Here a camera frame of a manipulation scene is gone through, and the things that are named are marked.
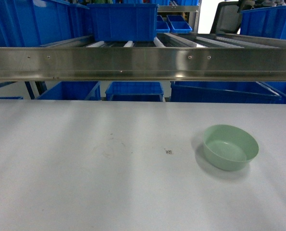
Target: office chair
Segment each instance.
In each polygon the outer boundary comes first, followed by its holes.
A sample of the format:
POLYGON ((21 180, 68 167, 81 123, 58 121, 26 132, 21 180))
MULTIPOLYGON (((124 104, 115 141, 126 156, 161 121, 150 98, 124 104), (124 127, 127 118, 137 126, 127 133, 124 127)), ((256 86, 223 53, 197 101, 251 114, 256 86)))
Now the office chair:
POLYGON ((243 10, 250 10, 255 4, 254 0, 224 1, 218 4, 211 34, 232 33, 240 29, 243 10))

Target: table surface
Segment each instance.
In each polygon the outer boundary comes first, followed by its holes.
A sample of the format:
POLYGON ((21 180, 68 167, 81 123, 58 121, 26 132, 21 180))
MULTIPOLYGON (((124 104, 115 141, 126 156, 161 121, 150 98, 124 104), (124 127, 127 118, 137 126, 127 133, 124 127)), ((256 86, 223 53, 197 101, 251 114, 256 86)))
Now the table surface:
POLYGON ((286 231, 286 105, 0 100, 0 230, 286 231), (206 161, 214 124, 245 169, 206 161))

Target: metal shelf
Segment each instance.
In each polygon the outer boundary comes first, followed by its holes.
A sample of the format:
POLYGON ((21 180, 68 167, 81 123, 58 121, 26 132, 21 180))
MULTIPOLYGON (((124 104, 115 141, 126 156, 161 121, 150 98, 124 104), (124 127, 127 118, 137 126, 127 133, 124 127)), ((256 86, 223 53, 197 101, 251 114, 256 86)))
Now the metal shelf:
POLYGON ((158 12, 198 12, 199 6, 159 6, 158 12))
POLYGON ((96 43, 82 37, 47 48, 0 48, 0 81, 286 81, 286 40, 194 33, 158 34, 157 40, 162 47, 65 47, 96 43))

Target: blue plastic bin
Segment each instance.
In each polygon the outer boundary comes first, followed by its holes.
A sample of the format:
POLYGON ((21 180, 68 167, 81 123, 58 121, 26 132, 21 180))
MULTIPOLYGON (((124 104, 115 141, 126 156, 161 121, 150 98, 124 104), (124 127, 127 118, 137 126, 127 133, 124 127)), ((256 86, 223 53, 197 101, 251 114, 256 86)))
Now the blue plastic bin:
POLYGON ((0 47, 70 39, 68 6, 63 0, 0 0, 0 47))
POLYGON ((172 82, 172 102, 274 103, 281 99, 259 82, 172 82))
POLYGON ((180 6, 197 6, 199 0, 177 0, 177 4, 180 6))
POLYGON ((164 93, 159 82, 112 82, 105 94, 108 101, 162 102, 164 93))
POLYGON ((167 15, 166 19, 167 22, 185 22, 181 15, 167 15))
POLYGON ((157 33, 169 33, 170 28, 165 21, 157 21, 157 33))
POLYGON ((286 82, 264 82, 263 84, 282 96, 281 100, 275 103, 286 104, 286 82))
POLYGON ((143 4, 143 0, 122 0, 124 4, 143 4))
POLYGON ((161 15, 157 15, 157 21, 164 21, 161 15))
POLYGON ((159 4, 160 6, 168 6, 170 4, 170 0, 150 0, 152 4, 159 4))
POLYGON ((60 82, 40 95, 38 100, 101 100, 100 82, 60 82))
POLYGON ((70 20, 70 31, 73 38, 82 37, 88 34, 92 24, 89 17, 89 8, 81 4, 70 4, 69 5, 69 20, 70 20))
POLYGON ((0 97, 0 100, 22 100, 22 96, 14 96, 14 97, 0 97))
POLYGON ((286 6, 242 12, 241 35, 286 39, 286 6))
POLYGON ((168 25, 172 33, 185 34, 192 31, 187 22, 169 22, 168 25))
POLYGON ((192 31, 192 28, 181 15, 168 15, 167 23, 173 33, 184 34, 192 31))
POLYGON ((88 4, 96 41, 153 41, 156 4, 88 4))

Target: green bowl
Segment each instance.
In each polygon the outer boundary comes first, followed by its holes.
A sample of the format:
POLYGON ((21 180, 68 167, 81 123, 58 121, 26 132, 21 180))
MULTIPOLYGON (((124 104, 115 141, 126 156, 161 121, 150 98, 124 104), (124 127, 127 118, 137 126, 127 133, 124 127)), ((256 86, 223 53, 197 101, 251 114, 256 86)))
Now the green bowl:
POLYGON ((214 166, 237 171, 258 154, 258 144, 246 131, 230 125, 214 125, 205 130, 204 153, 214 166))

